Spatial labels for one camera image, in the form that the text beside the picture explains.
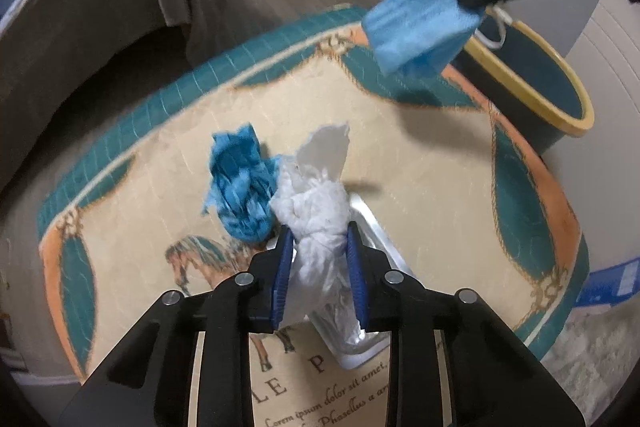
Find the teal orange patterned cushion mat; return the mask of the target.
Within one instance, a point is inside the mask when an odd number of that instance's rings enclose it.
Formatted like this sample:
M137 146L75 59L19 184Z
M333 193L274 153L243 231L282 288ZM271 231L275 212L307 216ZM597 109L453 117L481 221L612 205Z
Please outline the teal orange patterned cushion mat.
M44 201L47 299L80 379L163 291L201 294L250 262L256 245L231 235L210 193L215 144L244 127L277 164L266 211L303 249L285 330L248 342L258 424L383 424L387 351L343 369L311 322L355 322L337 241L358 202L427 287L476 289L536 357L550 349L589 272L560 184L459 74L383 75L361 17L308 17L198 66L105 132Z

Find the blue white plastic wrapper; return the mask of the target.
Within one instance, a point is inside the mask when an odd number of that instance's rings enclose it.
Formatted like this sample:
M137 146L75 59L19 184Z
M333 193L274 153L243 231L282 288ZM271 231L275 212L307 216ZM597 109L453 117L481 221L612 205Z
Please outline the blue white plastic wrapper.
M591 272L575 306L588 308L593 306L614 307L638 294L640 286L640 259L632 259L612 265L603 270Z

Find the white tissue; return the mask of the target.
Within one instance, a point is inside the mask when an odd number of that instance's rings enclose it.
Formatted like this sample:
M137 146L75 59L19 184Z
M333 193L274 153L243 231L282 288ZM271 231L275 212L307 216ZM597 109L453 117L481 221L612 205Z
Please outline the white tissue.
M335 295L346 274L349 196L341 181L349 148L348 124L324 124L280 160L270 208L289 228L296 249L288 276L282 327L302 323Z

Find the silver foil blister pack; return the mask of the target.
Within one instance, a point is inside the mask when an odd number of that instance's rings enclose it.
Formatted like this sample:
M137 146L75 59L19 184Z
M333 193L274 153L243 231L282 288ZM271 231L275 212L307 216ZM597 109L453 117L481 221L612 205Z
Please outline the silver foil blister pack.
M342 259L346 274L337 281L335 295L322 308L308 315L321 339L343 369L356 369L378 355L390 344L390 334L368 333L360 325L361 319L370 319L368 311L372 291L367 288L364 261L359 258L362 247L377 249L385 254L391 270L412 275L405 259L388 237L373 211L357 193L349 194L350 220L358 229L358 237L348 233L347 246Z

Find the light blue face mask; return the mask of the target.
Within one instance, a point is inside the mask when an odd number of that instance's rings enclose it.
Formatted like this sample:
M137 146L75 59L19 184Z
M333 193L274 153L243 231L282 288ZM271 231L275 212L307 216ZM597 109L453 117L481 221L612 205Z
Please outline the light blue face mask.
M378 67L395 72L439 74L476 37L489 49L506 42L512 18L502 9L463 9L458 0L383 0L361 26Z

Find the yellow-rimmed teal trash bin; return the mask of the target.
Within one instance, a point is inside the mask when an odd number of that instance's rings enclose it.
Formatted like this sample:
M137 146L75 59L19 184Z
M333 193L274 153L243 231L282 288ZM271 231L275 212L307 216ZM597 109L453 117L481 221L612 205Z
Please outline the yellow-rimmed teal trash bin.
M594 124L590 96L547 40L503 9L489 9L451 61L541 155Z

